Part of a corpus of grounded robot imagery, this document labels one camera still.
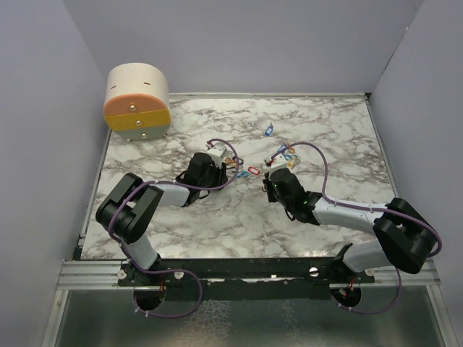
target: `white wall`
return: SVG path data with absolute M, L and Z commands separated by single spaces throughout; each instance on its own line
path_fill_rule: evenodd
M 39 346 L 106 126 L 104 78 L 60 0 L 0 11 L 0 345 Z
M 436 264 L 463 344 L 462 18 L 461 0 L 426 0 L 371 106 L 400 195 L 442 235 Z
M 372 92 L 422 0 L 63 0 L 103 75 L 172 92 Z

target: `bolt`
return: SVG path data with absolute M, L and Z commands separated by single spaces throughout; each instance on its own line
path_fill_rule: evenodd
M 176 271 L 174 273 L 174 277 L 177 279 L 177 280 L 181 280 L 183 278 L 183 272 L 181 271 Z
M 310 275 L 310 277 L 318 277 L 318 268 L 311 267 L 309 269 L 309 275 Z
M 125 271 L 119 270 L 119 272 L 117 273 L 117 278 L 119 280 L 124 280 L 126 277 L 127 277 L 127 274 L 125 273 Z

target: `beige cylinder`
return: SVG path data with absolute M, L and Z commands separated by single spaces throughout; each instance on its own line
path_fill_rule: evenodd
M 103 114 L 109 127 L 127 139 L 162 137 L 171 124 L 169 86 L 163 73 L 144 63 L 112 69 Z

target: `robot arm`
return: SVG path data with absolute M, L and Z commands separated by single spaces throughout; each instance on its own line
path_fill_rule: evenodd
M 209 188 L 225 184 L 226 164 L 222 163 L 225 156 L 226 148 L 222 145 L 215 145 L 205 153 L 195 153 L 188 169 L 176 177 L 176 182 L 182 186 L 168 181 L 146 186 L 134 196 L 131 205 L 124 206 L 117 216 L 113 232 L 140 267 L 148 270 L 159 258 L 145 233 L 156 208 L 190 206 L 200 198 L 200 190 L 189 189 L 188 186 Z M 111 219 L 124 199 L 142 183 L 143 180 L 133 173 L 124 175 L 98 208 L 96 221 L 108 230 Z
M 274 158 L 263 183 L 268 201 L 280 202 L 291 220 L 317 226 L 343 226 L 377 238 L 364 244 L 348 244 L 343 247 L 334 261 L 336 270 L 343 273 L 358 273 L 368 268 L 388 265 L 407 273 L 418 273 L 437 242 L 425 228 L 405 218 L 390 213 L 342 207 L 326 201 L 321 193 L 306 192 L 297 177 L 286 167 L 286 160 L 282 155 Z M 388 204 L 354 204 L 370 209 L 382 207 L 395 210 L 427 223 L 403 199 L 394 198 Z

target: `marble surface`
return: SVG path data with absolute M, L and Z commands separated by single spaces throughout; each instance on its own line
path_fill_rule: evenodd
M 111 135 L 82 251 L 83 259 L 123 258 L 95 221 L 95 211 L 126 172 L 144 180 L 173 179 L 193 153 L 214 137 L 230 141 L 245 168 L 285 142 L 309 140 L 329 164 L 327 193 L 358 202 L 388 202 L 394 193 L 362 98 L 183 98 L 171 101 L 169 137 L 126 142 Z M 264 136 L 270 123 L 273 134 Z M 306 190 L 319 192 L 323 163 L 310 147 L 296 147 L 294 172 Z M 291 222 L 280 204 L 262 192 L 263 176 L 240 178 L 193 205 L 157 209 L 148 235 L 164 258 L 311 257 L 334 255 L 347 242 L 372 236 L 337 226 Z

